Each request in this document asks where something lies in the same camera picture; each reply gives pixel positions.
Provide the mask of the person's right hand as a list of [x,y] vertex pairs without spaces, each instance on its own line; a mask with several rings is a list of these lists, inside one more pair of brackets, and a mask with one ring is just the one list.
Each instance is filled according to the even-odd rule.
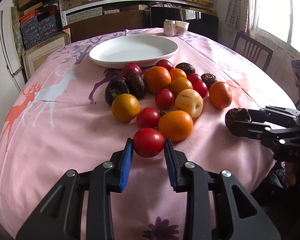
[[296,184],[298,174],[300,174],[300,164],[285,162],[284,184],[286,188]]

